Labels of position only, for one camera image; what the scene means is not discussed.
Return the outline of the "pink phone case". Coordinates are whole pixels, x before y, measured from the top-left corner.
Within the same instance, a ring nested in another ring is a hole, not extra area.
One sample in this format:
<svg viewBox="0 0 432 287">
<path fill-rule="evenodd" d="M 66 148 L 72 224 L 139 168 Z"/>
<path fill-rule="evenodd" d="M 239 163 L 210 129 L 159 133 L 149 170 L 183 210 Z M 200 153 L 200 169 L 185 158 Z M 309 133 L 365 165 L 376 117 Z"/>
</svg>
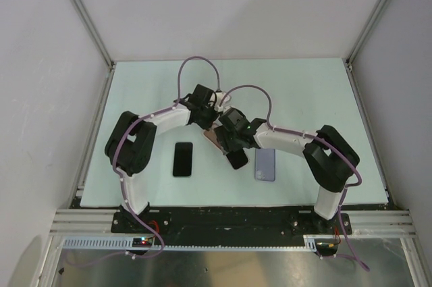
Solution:
<svg viewBox="0 0 432 287">
<path fill-rule="evenodd" d="M 225 152 L 225 150 L 223 149 L 223 147 L 221 146 L 221 144 L 219 143 L 219 141 L 217 140 L 217 136 L 215 133 L 215 129 L 216 127 L 218 127 L 219 125 L 216 123 L 213 123 L 212 126 L 208 129 L 208 130 L 204 130 L 203 131 L 203 135 L 204 137 L 213 145 L 215 146 L 223 155 L 226 155 L 227 153 Z"/>
</svg>

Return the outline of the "black phone purple frame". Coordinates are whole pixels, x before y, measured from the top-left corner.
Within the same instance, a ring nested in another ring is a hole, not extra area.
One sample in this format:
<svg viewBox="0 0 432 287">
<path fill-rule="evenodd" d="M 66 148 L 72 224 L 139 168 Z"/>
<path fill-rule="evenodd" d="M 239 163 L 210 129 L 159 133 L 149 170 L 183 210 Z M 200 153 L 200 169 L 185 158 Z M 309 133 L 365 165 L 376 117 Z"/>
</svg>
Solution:
<svg viewBox="0 0 432 287">
<path fill-rule="evenodd" d="M 244 167 L 249 162 L 249 158 L 243 149 L 229 152 L 225 157 L 234 170 Z"/>
</svg>

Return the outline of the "lilac phone case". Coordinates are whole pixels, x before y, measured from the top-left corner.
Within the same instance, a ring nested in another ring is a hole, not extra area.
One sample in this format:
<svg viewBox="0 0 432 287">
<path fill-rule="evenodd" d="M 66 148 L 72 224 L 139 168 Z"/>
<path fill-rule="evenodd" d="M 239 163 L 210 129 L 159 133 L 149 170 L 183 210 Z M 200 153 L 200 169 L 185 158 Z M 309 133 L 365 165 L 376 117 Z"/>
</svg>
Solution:
<svg viewBox="0 0 432 287">
<path fill-rule="evenodd" d="M 276 179 L 275 149 L 256 149 L 254 177 L 261 182 L 274 182 Z"/>
</svg>

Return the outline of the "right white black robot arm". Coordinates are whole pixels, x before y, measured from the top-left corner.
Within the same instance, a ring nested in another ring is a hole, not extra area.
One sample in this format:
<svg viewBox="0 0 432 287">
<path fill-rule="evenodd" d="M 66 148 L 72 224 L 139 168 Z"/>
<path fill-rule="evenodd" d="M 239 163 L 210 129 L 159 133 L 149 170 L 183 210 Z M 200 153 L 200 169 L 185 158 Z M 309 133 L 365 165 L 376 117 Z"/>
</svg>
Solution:
<svg viewBox="0 0 432 287">
<path fill-rule="evenodd" d="M 273 126 L 261 118 L 248 121 L 239 109 L 232 107 L 221 114 L 214 133 L 226 153 L 274 149 L 303 158 L 319 185 L 311 218 L 319 233 L 326 234 L 335 227 L 335 214 L 347 189 L 362 183 L 357 170 L 360 157 L 332 126 L 324 125 L 312 133 L 301 132 Z"/>
</svg>

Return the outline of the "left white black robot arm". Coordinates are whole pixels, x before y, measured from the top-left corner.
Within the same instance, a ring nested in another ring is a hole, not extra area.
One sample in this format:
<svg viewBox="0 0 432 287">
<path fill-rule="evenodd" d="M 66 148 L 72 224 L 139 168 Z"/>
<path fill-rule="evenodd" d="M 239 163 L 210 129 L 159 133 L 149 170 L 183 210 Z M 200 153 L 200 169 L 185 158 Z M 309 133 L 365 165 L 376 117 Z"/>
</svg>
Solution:
<svg viewBox="0 0 432 287">
<path fill-rule="evenodd" d="M 142 172 L 151 160 L 155 138 L 174 128 L 196 124 L 203 130 L 211 128 L 222 108 L 221 90 L 196 85 L 193 93 L 176 99 L 172 105 L 140 116 L 123 112 L 105 145 L 113 171 L 119 176 L 122 206 L 129 211 L 126 224 L 135 232 L 145 231 L 150 223 L 144 209 L 149 198 L 140 191 L 134 176 Z"/>
</svg>

